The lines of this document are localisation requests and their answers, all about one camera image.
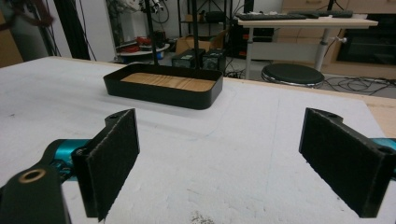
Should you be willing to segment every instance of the desk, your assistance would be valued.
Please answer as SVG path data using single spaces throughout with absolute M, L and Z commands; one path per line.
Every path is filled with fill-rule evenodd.
M 318 20 L 293 20 L 293 21 L 238 21 L 239 25 L 249 28 L 247 41 L 247 70 L 246 79 L 249 78 L 250 62 L 253 59 L 253 49 L 257 50 L 256 59 L 289 60 L 292 52 L 304 52 L 306 56 L 300 54 L 298 60 L 315 60 L 315 69 L 320 71 L 323 58 L 326 53 L 328 39 L 331 29 L 366 29 L 369 26 L 376 26 L 377 21 L 361 19 L 318 19 Z M 254 28 L 325 28 L 323 37 L 319 45 L 261 43 L 262 47 L 253 48 Z
M 395 182 L 378 218 L 359 219 L 298 147 L 307 106 L 381 137 L 367 105 L 395 124 L 396 100 L 225 78 L 210 108 L 191 110 L 108 95 L 103 76 L 120 67 L 51 57 L 0 69 L 0 186 L 53 140 L 92 138 L 133 107 L 140 154 L 106 223 L 394 223 Z M 73 223 L 97 223 L 76 182 L 63 190 Z

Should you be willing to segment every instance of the floor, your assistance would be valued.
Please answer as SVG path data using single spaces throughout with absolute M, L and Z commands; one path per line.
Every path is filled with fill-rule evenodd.
M 163 59 L 159 60 L 161 65 L 172 65 L 173 52 L 165 52 Z M 139 56 L 137 58 L 128 58 L 127 63 L 152 63 L 150 55 Z M 255 81 L 264 81 L 262 79 L 262 69 L 268 65 L 268 61 L 252 61 L 250 69 L 250 78 Z M 246 61 L 243 59 L 227 58 L 226 74 L 232 72 L 232 75 L 241 75 L 245 78 L 244 70 Z M 326 91 L 342 91 L 355 94 L 373 95 L 379 97 L 396 99 L 396 80 L 393 83 L 384 80 L 361 79 L 359 77 L 341 77 L 332 74 L 323 74 L 325 82 L 319 89 Z

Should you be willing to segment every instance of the wall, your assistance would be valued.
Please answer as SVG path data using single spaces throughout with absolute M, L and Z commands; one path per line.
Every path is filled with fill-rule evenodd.
M 180 5 L 182 8 L 181 17 L 184 18 L 184 14 L 187 12 L 187 0 L 180 0 Z M 4 1 L 0 1 L 0 8 L 4 12 L 5 16 L 10 14 L 9 9 L 4 6 Z M 82 22 L 82 14 L 79 7 L 79 1 L 77 0 L 78 15 Z M 197 4 L 202 4 L 204 0 L 197 0 Z M 233 0 L 233 8 L 237 8 L 239 0 Z M 112 39 L 111 28 L 108 22 L 108 14 L 106 10 L 105 0 L 81 0 L 82 8 L 85 14 L 85 22 L 87 26 L 87 37 L 89 43 L 92 47 L 97 61 L 110 62 L 115 56 L 114 41 Z M 222 7 L 223 0 L 216 0 L 216 3 Z M 244 3 L 244 0 L 240 1 L 239 6 Z M 55 18 L 53 23 L 53 33 L 57 43 L 57 47 L 61 52 L 63 57 L 71 57 L 70 50 L 66 39 L 64 37 L 63 28 L 60 20 L 58 19 L 58 14 L 56 12 L 53 1 L 49 0 L 49 11 L 51 15 Z M 167 0 L 165 1 L 169 9 L 169 20 L 164 24 L 154 22 L 155 30 L 165 30 L 167 37 L 178 37 L 178 23 L 177 23 L 177 0 Z M 256 0 L 254 3 L 254 11 L 279 11 L 281 8 L 282 1 L 279 0 Z M 152 14 L 154 20 L 158 20 L 160 16 L 160 21 L 164 21 L 166 17 L 166 10 L 161 11 L 159 14 Z M 121 16 L 122 28 L 124 30 L 124 38 L 134 38 L 134 35 L 142 35 L 147 31 L 147 22 L 145 21 L 146 15 L 140 15 L 131 13 L 125 13 Z M 218 26 L 212 33 L 221 30 L 222 26 Z M 183 35 L 188 33 L 187 26 L 182 28 Z M 25 61 L 30 61 L 37 58 L 42 58 L 48 56 L 42 37 L 38 31 L 37 27 L 27 24 L 25 21 L 17 20 L 16 25 L 11 29 L 11 32 L 15 38 L 18 48 L 21 52 L 21 56 Z M 207 29 L 200 29 L 200 35 L 207 35 Z

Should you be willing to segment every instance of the cardboard box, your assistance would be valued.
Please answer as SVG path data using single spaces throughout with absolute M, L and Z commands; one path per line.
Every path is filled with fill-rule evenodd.
M 202 22 L 202 21 L 204 21 L 204 15 L 197 15 L 197 17 L 198 17 L 198 22 Z M 187 14 L 187 15 L 185 15 L 185 21 L 192 21 L 192 15 L 191 14 Z
M 210 49 L 222 49 L 224 36 L 228 30 L 221 31 L 216 36 L 199 36 L 198 47 L 208 52 Z M 176 55 L 186 51 L 187 49 L 194 48 L 194 37 L 192 35 L 183 36 L 177 40 Z

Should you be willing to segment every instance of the stool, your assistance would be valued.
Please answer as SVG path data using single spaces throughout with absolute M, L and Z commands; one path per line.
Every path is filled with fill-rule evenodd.
M 317 88 L 324 80 L 323 74 L 314 68 L 292 63 L 274 63 L 262 69 L 262 78 L 275 83 Z

